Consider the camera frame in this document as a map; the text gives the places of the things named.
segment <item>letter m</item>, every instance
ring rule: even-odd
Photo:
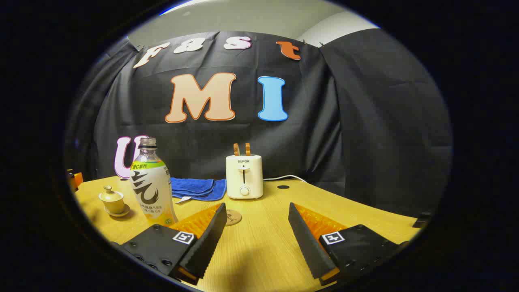
[[[184,102],[193,119],[197,120],[202,114],[203,108],[209,102],[209,109],[205,113],[210,121],[228,121],[235,117],[230,109],[230,86],[236,75],[232,73],[216,73],[200,89],[195,78],[191,74],[175,76],[171,83],[175,88],[171,100],[171,110],[166,115],[166,122],[180,123],[187,119],[187,114],[182,110]]]

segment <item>folded cloth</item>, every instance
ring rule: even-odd
[[[213,179],[171,178],[172,191],[187,191],[190,193],[203,193],[214,185]]]
[[[180,196],[200,197],[200,196],[205,196],[205,195],[209,194],[210,192],[212,192],[213,188],[214,188],[214,184],[211,186],[210,189],[208,189],[205,192],[201,192],[201,193],[193,193],[193,192],[189,192],[189,191],[172,191],[172,192],[173,192],[173,194],[177,194]]]
[[[209,194],[207,194],[205,196],[191,196],[191,198],[194,200],[199,200],[199,201],[217,201],[224,197],[226,190],[227,190],[227,180],[221,179],[221,180],[217,180],[214,182],[214,187]],[[177,198],[182,198],[186,195],[180,195],[180,194],[173,193],[173,196],[177,197]]]

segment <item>coaster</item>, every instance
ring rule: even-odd
[[[241,214],[234,210],[227,210],[227,223],[225,226],[231,226],[241,221]]]
[[[120,214],[113,214],[113,213],[110,213],[110,211],[108,211],[108,209],[106,209],[106,207],[104,207],[104,210],[105,210],[108,214],[110,214],[111,216],[114,216],[114,217],[122,217],[122,216],[128,214],[128,212],[130,211],[130,206],[128,206],[127,204],[125,204],[125,208],[124,208],[124,210],[122,211],[122,213],[120,213]]]

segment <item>bottle label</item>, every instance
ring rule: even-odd
[[[163,161],[134,161],[131,184],[144,215],[161,225],[174,223],[171,177]]]

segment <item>toaster knob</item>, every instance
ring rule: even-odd
[[[240,194],[241,194],[242,196],[246,196],[246,195],[248,195],[249,193],[250,193],[249,188],[247,188],[247,187],[241,187],[241,188],[240,188]]]

